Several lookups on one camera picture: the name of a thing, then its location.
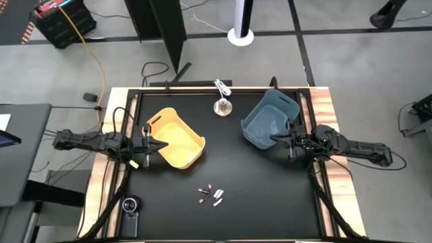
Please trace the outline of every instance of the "white stand base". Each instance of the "white stand base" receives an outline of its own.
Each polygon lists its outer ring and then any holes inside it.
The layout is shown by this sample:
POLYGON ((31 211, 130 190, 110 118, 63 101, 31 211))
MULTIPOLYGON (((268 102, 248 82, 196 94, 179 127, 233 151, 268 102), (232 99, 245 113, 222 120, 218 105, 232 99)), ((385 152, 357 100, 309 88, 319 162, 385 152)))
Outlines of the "white stand base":
POLYGON ((250 43, 252 43, 252 41, 254 41, 254 33, 251 30, 249 30, 247 36, 245 36, 244 38, 237 38, 236 35, 234 34, 234 29, 232 28, 228 32, 228 40, 230 41, 230 43, 232 43, 235 46, 245 47, 250 43))

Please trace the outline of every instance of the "concrete floor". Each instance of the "concrete floor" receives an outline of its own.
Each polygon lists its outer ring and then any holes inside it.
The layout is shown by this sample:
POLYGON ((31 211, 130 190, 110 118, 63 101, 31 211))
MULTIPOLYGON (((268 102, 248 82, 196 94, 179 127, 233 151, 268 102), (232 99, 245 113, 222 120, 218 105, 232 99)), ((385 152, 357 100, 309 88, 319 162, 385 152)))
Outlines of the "concrete floor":
MULTIPOLYGON (((85 2, 100 14, 128 14, 120 0, 85 2)), ((200 0, 182 2, 193 5, 200 0)), ((385 2, 295 0, 303 30, 372 28, 369 16, 385 2)), ((198 18, 229 30, 233 25, 233 6, 232 0, 210 0, 195 10, 198 18)), ((294 29, 285 0, 256 0, 253 11, 252 30, 294 29)), ((432 11, 432 3, 408 1, 398 19, 422 16, 422 11, 432 11)), ((95 19, 98 28, 92 36, 135 35, 129 19, 95 19)), ((196 22, 190 10, 184 12, 184 21, 188 33, 217 32, 196 22)), ((432 16, 396 22, 395 26, 432 26, 432 16)), ((32 35, 32 39, 41 38, 43 36, 37 31, 32 35)), ((430 242, 432 238, 432 144, 423 134, 403 138, 397 130, 399 108, 432 93, 431 39, 432 32, 304 37, 316 85, 330 87, 341 133, 356 140, 386 143, 408 162, 403 171, 375 171, 350 165, 364 226, 367 235, 373 239, 430 242)), ((169 63, 161 41, 93 43, 90 48, 107 72, 109 89, 139 86, 142 81, 140 69, 147 61, 169 63)), ((236 86, 261 86, 276 76, 279 85, 307 85, 295 36, 256 37, 253 44, 244 48, 235 48, 226 38, 188 40, 184 44, 180 66, 187 61, 192 67, 183 77, 184 81, 220 78, 232 79, 236 86)), ((160 69, 151 66, 146 73, 160 69)), ((89 106, 92 104, 81 99, 82 93, 101 90, 99 70, 81 44, 62 51, 51 45, 0 47, 0 77, 3 87, 0 103, 89 106)), ((160 82, 173 77, 171 68, 149 80, 160 82)), ((415 118, 402 116, 403 126, 410 127, 415 123, 415 118)), ((93 111, 54 109, 48 128, 70 128, 80 132, 95 125, 93 111)), ((51 163, 46 170, 32 173, 31 178, 43 181, 48 169, 59 169, 80 154, 78 151, 53 151, 49 140, 44 141, 34 169, 44 166, 47 160, 51 163)), ((90 156, 78 169, 91 169, 92 161, 93 156, 90 156)), ((43 228, 38 242, 67 240, 75 233, 76 227, 43 228)))

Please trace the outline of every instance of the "yellow basket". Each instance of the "yellow basket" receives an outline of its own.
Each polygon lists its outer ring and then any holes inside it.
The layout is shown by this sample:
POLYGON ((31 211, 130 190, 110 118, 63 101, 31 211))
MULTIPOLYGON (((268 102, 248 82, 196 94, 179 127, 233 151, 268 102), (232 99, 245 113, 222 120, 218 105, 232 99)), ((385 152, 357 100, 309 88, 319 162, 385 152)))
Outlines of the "yellow basket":
POLYGON ((154 139, 169 144, 159 153, 172 167, 187 169, 203 153, 205 139, 190 129, 175 109, 162 109, 148 124, 154 139))

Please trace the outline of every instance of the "scattered small parts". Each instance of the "scattered small parts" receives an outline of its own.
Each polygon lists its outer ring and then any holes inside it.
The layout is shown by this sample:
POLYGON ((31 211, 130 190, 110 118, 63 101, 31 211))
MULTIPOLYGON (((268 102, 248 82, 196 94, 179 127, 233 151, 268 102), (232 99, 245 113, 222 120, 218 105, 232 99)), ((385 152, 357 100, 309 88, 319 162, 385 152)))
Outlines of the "scattered small parts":
POLYGON ((199 203, 203 203, 205 202, 207 199, 209 199, 211 196, 216 200, 215 203, 213 203, 213 206, 216 207, 219 203, 221 203, 223 201, 223 198, 221 198, 222 194, 223 194, 223 190, 221 188, 218 188, 216 190, 216 192, 213 194, 213 190, 211 187, 211 184, 209 184, 209 189, 208 190, 204 190, 199 188, 198 189, 199 192, 205 194, 205 196, 203 196, 198 202, 199 203))

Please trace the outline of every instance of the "blue basket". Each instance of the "blue basket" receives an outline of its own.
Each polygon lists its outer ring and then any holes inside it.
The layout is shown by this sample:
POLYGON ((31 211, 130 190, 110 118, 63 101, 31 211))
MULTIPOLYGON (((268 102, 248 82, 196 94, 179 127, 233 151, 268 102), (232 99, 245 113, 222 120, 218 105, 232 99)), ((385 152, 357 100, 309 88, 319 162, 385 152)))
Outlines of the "blue basket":
POLYGON ((268 149, 276 142, 270 136, 285 134, 288 119, 296 119, 298 104, 278 90, 268 90, 263 99, 242 120, 243 136, 260 149, 268 149))

